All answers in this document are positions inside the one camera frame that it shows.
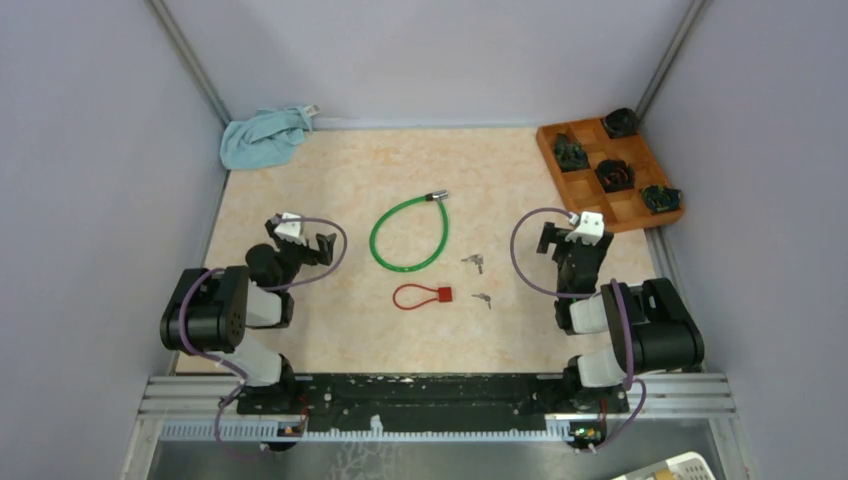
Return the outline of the red cable padlock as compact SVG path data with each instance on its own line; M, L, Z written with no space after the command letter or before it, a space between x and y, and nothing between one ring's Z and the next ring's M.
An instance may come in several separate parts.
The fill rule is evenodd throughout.
M392 304L401 311L414 311L430 304L448 304L454 299L450 286L425 286L418 283L399 285L392 293Z

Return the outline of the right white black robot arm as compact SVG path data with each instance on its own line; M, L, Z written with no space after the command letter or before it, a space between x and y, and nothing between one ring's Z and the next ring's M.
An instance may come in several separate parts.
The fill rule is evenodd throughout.
M540 254L554 247L556 291L562 295L554 301L557 326L570 336L606 334L610 339L596 351L572 357L564 369L559 396L576 412L619 402L628 371L691 370L705 356L703 337L669 279L597 285L613 238L605 233L592 245L546 222L537 246Z

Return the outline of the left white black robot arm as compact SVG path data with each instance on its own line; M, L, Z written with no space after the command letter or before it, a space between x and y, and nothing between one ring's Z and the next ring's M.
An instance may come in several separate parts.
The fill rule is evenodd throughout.
M309 284L303 267L334 272L345 252L337 242L347 237L341 226L309 238L310 218L276 214L265 223L269 242L250 247L241 264L189 268L179 277L159 324L162 345L200 357L235 376L233 391L218 402L224 411L241 414L307 413L309 402L290 361L251 336L253 330L290 326L295 299L292 288Z

